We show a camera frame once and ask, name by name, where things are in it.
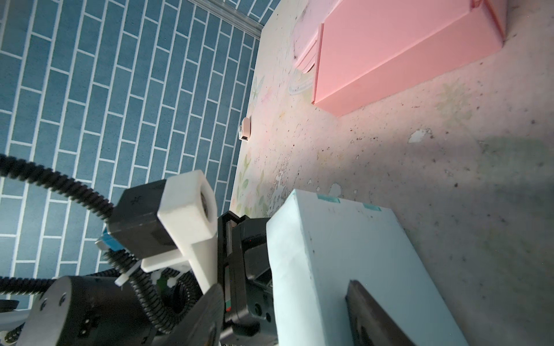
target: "peeling paint spot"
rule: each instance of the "peeling paint spot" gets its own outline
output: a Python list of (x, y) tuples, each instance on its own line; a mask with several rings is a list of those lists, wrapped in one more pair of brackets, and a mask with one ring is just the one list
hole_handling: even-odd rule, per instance
[(419, 143), (427, 133), (432, 133), (430, 128), (416, 130), (408, 140), (408, 143)]
[(331, 188), (329, 189), (328, 195), (332, 197), (339, 197), (341, 195), (341, 192), (341, 186), (337, 183), (333, 183), (333, 185), (331, 185)]

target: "wall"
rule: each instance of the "wall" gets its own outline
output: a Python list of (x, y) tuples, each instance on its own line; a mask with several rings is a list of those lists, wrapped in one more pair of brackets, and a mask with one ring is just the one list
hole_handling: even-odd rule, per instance
[(222, 0), (239, 12), (265, 25), (281, 0)]
[[(0, 0), (0, 11), (2, 152), (114, 203), (201, 169), (229, 208), (257, 40), (187, 0)], [(1, 179), (0, 220), (2, 276), (107, 267), (102, 222), (57, 194)]]

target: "pink box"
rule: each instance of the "pink box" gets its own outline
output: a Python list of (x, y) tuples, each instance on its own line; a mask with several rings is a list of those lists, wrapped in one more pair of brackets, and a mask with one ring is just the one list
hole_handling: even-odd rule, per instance
[(343, 0), (320, 28), (314, 105), (335, 116), (500, 50), (507, 0)]

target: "table surface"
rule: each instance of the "table surface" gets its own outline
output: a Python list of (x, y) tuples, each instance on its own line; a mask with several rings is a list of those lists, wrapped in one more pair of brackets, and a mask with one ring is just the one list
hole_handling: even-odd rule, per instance
[(471, 345), (553, 344), (554, 2), (509, 1), (500, 52), (340, 118), (295, 92), (308, 2), (262, 32), (230, 209), (295, 188), (391, 208)]

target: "blue brick wall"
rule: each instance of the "blue brick wall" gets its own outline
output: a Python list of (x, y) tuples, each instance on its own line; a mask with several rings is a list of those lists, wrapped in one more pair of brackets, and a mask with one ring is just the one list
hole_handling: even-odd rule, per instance
[(239, 12), (265, 25), (281, 0), (222, 0)]
[[(257, 47), (187, 0), (0, 0), (0, 151), (114, 203), (201, 169), (224, 212)], [(0, 276), (105, 269), (102, 227), (63, 196), (2, 178)]]

